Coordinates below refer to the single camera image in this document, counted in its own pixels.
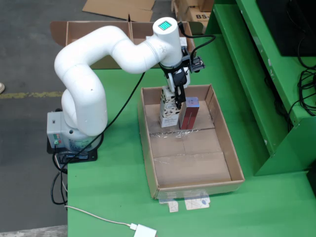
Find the open cardboard tray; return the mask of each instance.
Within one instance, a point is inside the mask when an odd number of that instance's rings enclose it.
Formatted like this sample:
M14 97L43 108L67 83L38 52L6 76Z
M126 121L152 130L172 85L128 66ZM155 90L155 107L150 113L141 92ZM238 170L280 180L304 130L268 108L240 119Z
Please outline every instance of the open cardboard tray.
M84 37L103 26L119 27L135 44L140 44L146 36L153 35L153 22L128 22L128 21L53 21L50 23L50 32L56 43L65 47L70 43ZM183 22L185 33L192 35L190 25ZM187 39L188 52L191 53L195 48L193 39ZM92 69L119 69L120 66L108 55L91 65Z
M138 119L145 169L154 199L193 198L235 191L244 176L211 85L189 86L200 108L193 130L161 128L161 87L142 88Z

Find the green table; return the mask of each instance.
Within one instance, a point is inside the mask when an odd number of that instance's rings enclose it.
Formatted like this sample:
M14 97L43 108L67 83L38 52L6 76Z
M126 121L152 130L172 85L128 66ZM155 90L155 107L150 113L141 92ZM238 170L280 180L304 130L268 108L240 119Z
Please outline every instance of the green table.
M211 196L210 208L179 212L152 200L140 143L137 108L140 89L107 131L96 162L70 164L69 205L104 218L143 224L159 237L313 236L316 199L304 172L254 177L268 151L240 84L222 35L200 50L207 67L192 84L212 83L233 139L246 181L231 194ZM104 84L109 121L120 110L140 75L122 70L96 71ZM162 86L160 69L149 70L140 87ZM69 237L132 237L128 227L68 210Z

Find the white cable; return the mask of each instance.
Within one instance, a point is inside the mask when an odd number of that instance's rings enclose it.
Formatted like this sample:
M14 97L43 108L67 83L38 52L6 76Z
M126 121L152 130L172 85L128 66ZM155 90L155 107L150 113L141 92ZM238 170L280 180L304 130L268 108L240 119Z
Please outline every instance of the white cable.
M57 156L56 156L56 155L55 155L55 161L56 161L56 163L57 163L58 168L60 169L60 165L59 165L59 162L58 162L58 159L57 159ZM64 184L64 181L63 181L63 187L64 187L64 189L66 190L66 192L68 192L68 190L66 189L66 186L65 186L65 184Z
M81 209L76 208L76 207L73 207L73 206L67 206L67 205L65 205L65 207L70 208L70 209L74 209L74 210L77 210L77 211L81 211L81 212L83 212L83 213L85 213L85 214L88 214L88 215L90 215L90 216L93 216L93 217L95 217L95 218L98 218L98 219L100 219L100 220L102 220L102 221L107 221L107 222L111 222L111 223L114 223L114 224L126 225L126 226L128 226L128 227L131 226L130 224L127 224L127 223L116 222L116 221L111 221L111 220L104 219L104 218L102 218L102 217L99 217L99 216L94 215L94 214L92 214L92 213L90 213L90 212L81 210Z

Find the gray floor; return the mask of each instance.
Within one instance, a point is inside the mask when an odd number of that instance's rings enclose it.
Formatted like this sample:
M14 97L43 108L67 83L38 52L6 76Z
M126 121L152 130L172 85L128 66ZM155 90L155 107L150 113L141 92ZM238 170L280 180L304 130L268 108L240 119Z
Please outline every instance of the gray floor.
M86 0L1 0L0 232L67 224L62 206L50 201L56 174L46 149L46 113L60 107L63 91L54 58L61 50L51 38L54 20L117 20L82 12ZM152 21L173 16L170 1L159 0Z

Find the black bracket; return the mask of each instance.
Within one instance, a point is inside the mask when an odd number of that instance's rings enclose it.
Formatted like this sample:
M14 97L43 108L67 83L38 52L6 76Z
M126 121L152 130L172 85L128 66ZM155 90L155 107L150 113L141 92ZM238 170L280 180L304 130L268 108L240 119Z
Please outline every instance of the black bracket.
M205 68L205 65L200 57L195 57L193 61L186 47L182 47L182 62L179 66L174 68L166 68L159 63L164 75L169 79L169 73L172 74L174 91L175 91L175 102L178 109L181 108L182 102L186 101L186 95L184 92L184 85L187 83L188 70L184 71L185 67L188 67L190 72L198 73L201 69Z

